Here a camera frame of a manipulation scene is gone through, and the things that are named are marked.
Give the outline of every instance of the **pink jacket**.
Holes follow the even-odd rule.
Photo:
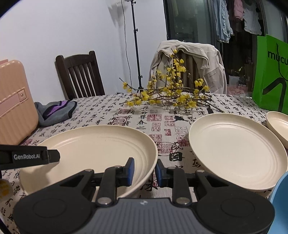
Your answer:
[[[234,0],[234,16],[236,19],[243,20],[242,0]]]

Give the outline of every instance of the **purple stripe on cloth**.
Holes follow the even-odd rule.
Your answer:
[[[66,105],[68,101],[62,101],[61,104],[59,106],[54,106],[47,114],[47,117],[49,117],[50,115],[52,115],[53,113],[55,113],[57,110],[61,109],[64,105]]]

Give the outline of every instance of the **gray towel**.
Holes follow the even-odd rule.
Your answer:
[[[35,107],[39,116],[40,126],[51,126],[72,117],[72,113],[77,106],[75,101],[54,101],[47,105],[35,102]]]

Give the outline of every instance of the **cream plate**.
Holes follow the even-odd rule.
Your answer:
[[[288,149],[288,115],[270,111],[266,114],[268,128],[279,138],[284,147]]]
[[[189,141],[206,170],[251,191],[273,188],[287,171],[287,153],[280,140],[246,117],[203,116],[192,124]]]
[[[128,158],[133,157],[135,171],[132,186],[117,189],[117,197],[126,197],[147,181],[158,158],[157,146],[148,135],[133,128],[116,125],[72,129],[39,145],[57,149],[60,162],[20,169],[20,183],[26,194],[85,169],[100,173],[108,167],[124,166]]]

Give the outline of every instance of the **beige jacket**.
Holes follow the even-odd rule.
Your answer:
[[[161,42],[150,66],[149,80],[156,75],[157,69],[166,73],[166,68],[173,62],[170,54],[172,54],[174,49],[181,50],[189,55],[189,61],[186,61],[187,64],[191,63],[193,57],[200,77],[204,78],[212,93],[227,93],[226,75],[220,52],[209,44],[181,42],[178,40]],[[156,86],[163,86],[163,82],[157,82]]]

